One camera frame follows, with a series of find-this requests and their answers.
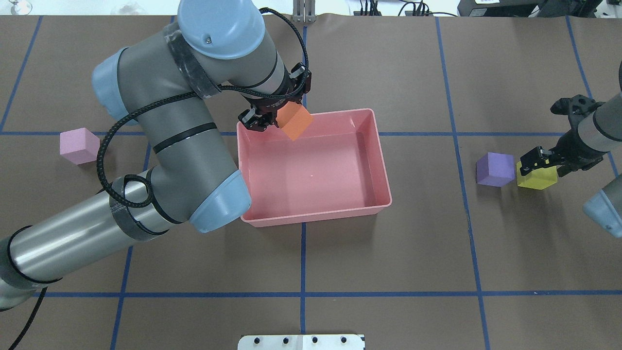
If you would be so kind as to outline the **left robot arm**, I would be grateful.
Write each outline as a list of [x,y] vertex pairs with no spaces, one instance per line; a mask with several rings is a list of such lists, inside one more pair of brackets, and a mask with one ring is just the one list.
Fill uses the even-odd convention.
[[[1,242],[1,310],[24,303],[69,273],[189,222],[201,233],[235,221],[251,206],[242,173],[205,100],[240,93],[242,125],[278,125],[278,109],[310,90],[308,55],[289,70],[251,0],[182,0],[176,20],[124,47],[92,73],[92,87],[115,124],[96,155],[102,190]],[[137,124],[158,165],[109,181],[104,156],[118,130]]]

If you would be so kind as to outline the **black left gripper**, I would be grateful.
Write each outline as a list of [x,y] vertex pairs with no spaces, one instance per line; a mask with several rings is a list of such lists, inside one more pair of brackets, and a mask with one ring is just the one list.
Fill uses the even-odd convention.
[[247,101],[254,108],[246,109],[238,115],[239,122],[248,130],[264,132],[274,124],[274,113],[281,109],[287,102],[293,102],[306,106],[306,94],[311,88],[311,73],[303,80],[308,67],[298,63],[291,71],[287,71],[282,64],[264,84],[251,87],[251,89],[269,95],[283,96],[291,94],[301,87],[300,91],[288,98],[262,98],[249,95]]

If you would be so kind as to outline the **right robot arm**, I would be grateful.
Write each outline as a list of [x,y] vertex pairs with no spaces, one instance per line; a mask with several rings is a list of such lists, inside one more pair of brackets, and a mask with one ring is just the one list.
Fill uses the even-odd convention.
[[[520,157],[522,177],[537,169],[555,168],[559,177],[588,171],[622,144],[622,98],[619,90],[606,102],[584,95],[560,98],[551,113],[564,115],[570,129],[551,149],[536,146]],[[618,175],[583,204],[584,213],[615,238],[622,235],[622,190]]]

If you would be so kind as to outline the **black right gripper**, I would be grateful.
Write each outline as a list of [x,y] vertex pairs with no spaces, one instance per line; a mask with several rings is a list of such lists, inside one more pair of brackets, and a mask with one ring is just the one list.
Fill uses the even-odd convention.
[[520,157],[519,172],[527,176],[536,169],[551,168],[557,165],[557,156],[562,159],[557,168],[558,177],[565,177],[575,171],[588,171],[603,161],[605,152],[592,149],[573,131],[565,133],[550,149],[536,146]]

